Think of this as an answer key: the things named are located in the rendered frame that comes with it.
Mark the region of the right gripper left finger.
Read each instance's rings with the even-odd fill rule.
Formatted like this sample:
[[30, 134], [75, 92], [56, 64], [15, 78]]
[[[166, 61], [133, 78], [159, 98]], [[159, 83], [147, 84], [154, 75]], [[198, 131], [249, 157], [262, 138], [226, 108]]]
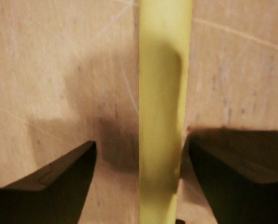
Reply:
[[87, 141], [0, 187], [0, 224], [78, 224], [96, 158], [96, 141]]

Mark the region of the long yellow rail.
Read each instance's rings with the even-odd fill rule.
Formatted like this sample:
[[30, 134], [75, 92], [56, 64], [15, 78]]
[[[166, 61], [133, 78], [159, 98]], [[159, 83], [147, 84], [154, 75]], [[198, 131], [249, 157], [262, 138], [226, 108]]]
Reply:
[[139, 224], [175, 224], [193, 0], [139, 0]]

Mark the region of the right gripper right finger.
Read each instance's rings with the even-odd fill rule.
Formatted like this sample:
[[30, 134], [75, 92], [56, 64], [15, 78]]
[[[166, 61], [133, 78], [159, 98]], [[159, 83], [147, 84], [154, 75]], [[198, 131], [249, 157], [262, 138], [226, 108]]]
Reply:
[[197, 138], [188, 153], [217, 224], [278, 224], [278, 172]]

